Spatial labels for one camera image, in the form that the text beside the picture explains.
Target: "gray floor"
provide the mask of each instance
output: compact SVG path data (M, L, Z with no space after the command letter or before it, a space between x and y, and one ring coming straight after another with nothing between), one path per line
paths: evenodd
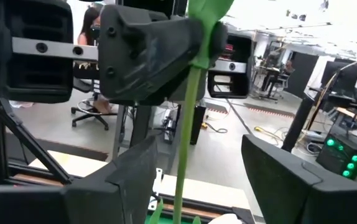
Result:
M71 115L70 107L75 106L77 102L89 96L74 90L69 102L56 105L35 104L31 108L15 109L15 112L37 138L82 146L96 151L111 152L116 117L106 118L111 127L109 131L105 131L99 122L91 119L78 123L76 128L71 127L71 119L75 115ZM277 130L284 132L290 126L291 118L255 112L243 106L243 103L247 102L295 113L300 99L286 93L283 93L283 96L284 99L279 100L278 104L252 98L232 100L231 102L235 104L234 107L239 115L251 129L260 126L271 132L276 132ZM205 96L205 99L227 108L228 115L208 112L210 116L208 122L215 128L227 129L228 133L219 134L210 128L201 130L198 144L195 147L191 147L188 154L187 178L243 189L248 196L253 213L261 215L249 181L246 178L246 171L241 158L241 138L243 134L247 134L247 131L225 100L211 99L208 95ZM157 115L161 115L161 112L163 110L159 110ZM127 132L130 133L131 121L129 118L127 120ZM159 123L159 120L161 119L156 118L155 123ZM322 117L318 116L317 121L321 123L315 123L313 128L321 131L324 128L329 128L328 125L324 127L322 124L324 122ZM281 143L261 133L255 134L271 144ZM308 157L307 152L303 149L296 150L294 154L306 159ZM172 174L177 171L177 158L176 156ZM165 159L161 158L159 166L163 167L165 163Z

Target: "green plastic stem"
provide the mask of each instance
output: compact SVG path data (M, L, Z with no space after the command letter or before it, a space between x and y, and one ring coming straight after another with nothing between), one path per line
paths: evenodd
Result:
M195 101L197 99L197 91L199 86L199 79L201 77L202 69L191 66L188 74L187 90L185 91L184 102L184 120L181 132L181 142L178 160L177 183L174 197L174 212L173 224L181 224L181 209L183 205L183 188L185 180L185 170L187 169L187 154L188 146L190 145L193 112Z

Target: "black monitor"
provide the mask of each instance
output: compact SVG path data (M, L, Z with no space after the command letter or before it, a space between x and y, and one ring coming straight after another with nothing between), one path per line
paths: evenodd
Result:
M327 62L321 80L322 86L328 84L329 80L331 80L331 78L336 72L338 72L341 68L349 64L350 63L348 62ZM357 64L342 70L338 74L336 82L331 83L333 84L331 91L336 92L339 95L354 97L356 82L357 82Z

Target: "metal bracket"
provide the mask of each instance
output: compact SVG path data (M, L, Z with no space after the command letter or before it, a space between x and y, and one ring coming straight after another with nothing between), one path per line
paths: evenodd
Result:
M148 210L155 211L158 205L158 199L155 198L159 196L160 188L162 187L162 177L163 177L163 170L160 168L156 168L156 178L154 180L154 186L152 187L152 191L154 192L153 196L149 199Z

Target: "chair base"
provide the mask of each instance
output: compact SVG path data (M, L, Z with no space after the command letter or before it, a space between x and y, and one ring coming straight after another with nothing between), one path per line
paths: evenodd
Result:
M90 113L99 113L99 111L96 108L90 108L90 109L88 109L86 111L90 112ZM81 112L82 113L82 111L79 108L71 107L71 114L75 114L76 112ZM94 115L94 114L84 114L84 115L82 115L80 117L77 117L77 118L73 119L72 120L72 127L75 128L77 126L77 122L78 121L83 121L84 119L87 119L87 118L96 118L99 122L101 122L104 125L104 130L105 131L109 130L109 125L104 120L104 118L102 118L102 115Z

